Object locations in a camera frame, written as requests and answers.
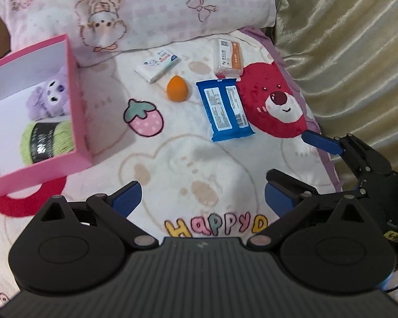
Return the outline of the blue wet wipes pack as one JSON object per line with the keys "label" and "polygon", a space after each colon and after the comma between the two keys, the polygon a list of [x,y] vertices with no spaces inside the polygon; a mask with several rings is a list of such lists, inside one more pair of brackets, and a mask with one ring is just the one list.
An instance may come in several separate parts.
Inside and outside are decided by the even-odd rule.
{"label": "blue wet wipes pack", "polygon": [[254,135],[236,87],[236,78],[200,81],[196,86],[212,128],[212,142]]}

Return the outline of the green yarn ball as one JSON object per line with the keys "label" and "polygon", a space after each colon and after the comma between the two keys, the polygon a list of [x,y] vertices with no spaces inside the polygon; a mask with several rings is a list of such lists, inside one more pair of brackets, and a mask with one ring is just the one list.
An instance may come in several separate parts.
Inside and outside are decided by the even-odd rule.
{"label": "green yarn ball", "polygon": [[20,155],[26,166],[68,154],[74,149],[72,123],[68,120],[30,123],[20,138]]}

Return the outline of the orange white cotton pad pack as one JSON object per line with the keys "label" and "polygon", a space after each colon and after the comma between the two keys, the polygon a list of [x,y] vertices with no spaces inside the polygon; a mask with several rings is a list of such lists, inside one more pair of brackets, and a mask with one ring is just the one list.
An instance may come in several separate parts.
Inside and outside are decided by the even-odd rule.
{"label": "orange white cotton pad pack", "polygon": [[241,48],[238,42],[217,38],[213,46],[213,71],[217,78],[239,78],[243,73]]}

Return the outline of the gold satin curtain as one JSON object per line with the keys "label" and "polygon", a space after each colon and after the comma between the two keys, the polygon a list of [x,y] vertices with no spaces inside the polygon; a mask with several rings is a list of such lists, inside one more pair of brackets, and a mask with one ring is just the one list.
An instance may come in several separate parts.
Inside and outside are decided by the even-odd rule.
{"label": "gold satin curtain", "polygon": [[398,0],[280,0],[275,45],[322,132],[398,171]]}

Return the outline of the purple plush toy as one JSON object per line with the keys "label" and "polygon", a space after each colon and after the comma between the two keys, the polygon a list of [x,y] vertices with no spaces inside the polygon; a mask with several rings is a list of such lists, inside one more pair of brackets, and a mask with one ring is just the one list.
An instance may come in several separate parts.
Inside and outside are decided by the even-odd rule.
{"label": "purple plush toy", "polygon": [[32,121],[68,115],[70,95],[67,67],[61,67],[58,73],[37,85],[28,97],[25,106],[28,108],[28,117]]}

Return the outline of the orange makeup sponge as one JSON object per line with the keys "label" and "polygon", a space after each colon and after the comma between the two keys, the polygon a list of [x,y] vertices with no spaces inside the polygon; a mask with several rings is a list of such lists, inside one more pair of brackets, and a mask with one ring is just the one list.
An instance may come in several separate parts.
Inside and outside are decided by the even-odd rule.
{"label": "orange makeup sponge", "polygon": [[183,102],[188,99],[189,90],[180,76],[173,76],[167,84],[167,97],[173,102]]}

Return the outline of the white tissue packet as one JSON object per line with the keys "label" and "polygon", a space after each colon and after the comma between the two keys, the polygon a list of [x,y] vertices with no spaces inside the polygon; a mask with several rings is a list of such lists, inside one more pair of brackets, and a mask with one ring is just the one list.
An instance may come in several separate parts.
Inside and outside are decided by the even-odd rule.
{"label": "white tissue packet", "polygon": [[179,61],[180,58],[172,51],[160,49],[144,59],[134,71],[147,83],[154,83]]}

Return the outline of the pink storage box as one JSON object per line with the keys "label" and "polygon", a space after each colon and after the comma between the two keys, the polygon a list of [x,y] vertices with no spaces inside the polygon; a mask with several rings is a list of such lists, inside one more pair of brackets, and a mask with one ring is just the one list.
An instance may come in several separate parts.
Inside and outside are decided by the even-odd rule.
{"label": "pink storage box", "polygon": [[68,36],[0,59],[0,196],[91,164],[77,61]]}

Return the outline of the pink patterned pillow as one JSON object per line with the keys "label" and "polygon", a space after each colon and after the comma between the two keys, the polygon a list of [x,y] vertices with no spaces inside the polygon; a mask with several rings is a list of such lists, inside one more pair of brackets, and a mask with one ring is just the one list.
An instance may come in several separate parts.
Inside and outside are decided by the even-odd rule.
{"label": "pink patterned pillow", "polygon": [[275,24],[275,0],[0,0],[12,50],[65,34],[78,63]]}

